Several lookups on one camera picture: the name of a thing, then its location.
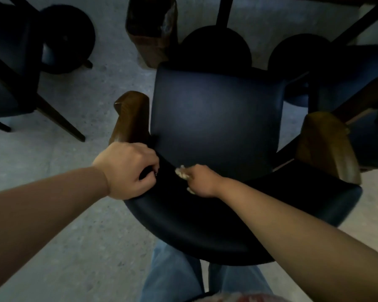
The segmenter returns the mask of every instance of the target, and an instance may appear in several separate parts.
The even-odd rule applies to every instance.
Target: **person's right hand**
[[[188,185],[196,195],[207,198],[218,196],[224,177],[200,164],[185,168],[183,172],[189,175]]]
[[[126,200],[140,196],[156,184],[155,173],[160,168],[160,160],[145,144],[113,142],[92,165],[104,173],[109,196]],[[154,171],[140,180],[140,173],[150,165]]]

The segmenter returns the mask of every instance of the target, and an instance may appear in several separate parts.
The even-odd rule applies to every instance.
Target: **brown trash can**
[[[147,66],[156,69],[178,46],[176,0],[130,0],[126,32]]]

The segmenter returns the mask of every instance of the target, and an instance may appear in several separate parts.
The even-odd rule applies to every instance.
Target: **forearm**
[[[95,167],[0,192],[0,286],[107,194],[105,175]]]
[[[314,301],[378,301],[373,249],[238,181],[224,180],[218,196]]]

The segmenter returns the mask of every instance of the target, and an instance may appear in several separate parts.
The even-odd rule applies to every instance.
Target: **blue jeans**
[[[257,266],[209,265],[209,290],[273,294]],[[158,241],[140,302],[184,302],[204,294],[200,260]]]

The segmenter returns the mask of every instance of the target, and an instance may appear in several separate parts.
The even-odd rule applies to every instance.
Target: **concrete floor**
[[[87,137],[76,141],[39,113],[3,121],[0,190],[85,167],[106,147],[117,115],[113,102],[128,90],[152,97],[155,71],[138,65],[125,33],[128,0],[28,0],[41,9],[71,4],[84,10],[97,32],[92,70],[41,74],[39,93]],[[179,38],[214,24],[219,0],[177,0]],[[358,9],[299,0],[234,0],[229,27],[251,47],[253,65],[266,68],[273,48],[298,33],[335,38]],[[298,134],[306,110],[285,104],[281,146]],[[363,175],[364,194],[341,228],[378,250],[378,171]],[[0,301],[134,301],[149,269],[156,238],[120,201],[105,198],[57,235],[1,289]],[[276,264],[262,266],[274,293],[309,301]]]

